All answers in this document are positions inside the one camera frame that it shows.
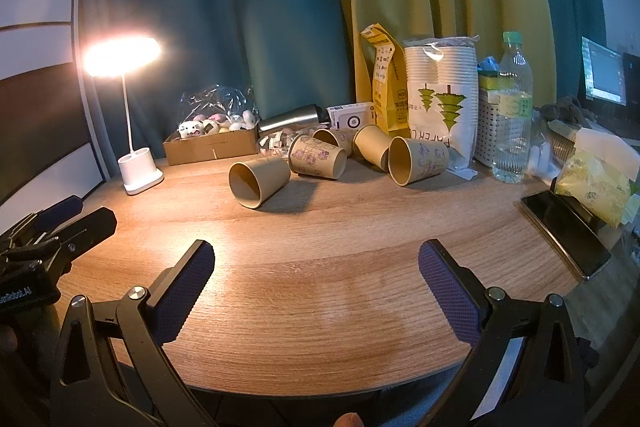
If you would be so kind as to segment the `operator fingertip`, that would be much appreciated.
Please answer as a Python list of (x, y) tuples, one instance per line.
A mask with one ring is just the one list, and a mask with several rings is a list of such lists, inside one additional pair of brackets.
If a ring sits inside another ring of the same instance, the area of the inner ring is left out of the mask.
[(363, 427), (363, 422), (357, 413), (345, 413), (333, 424), (333, 427)]

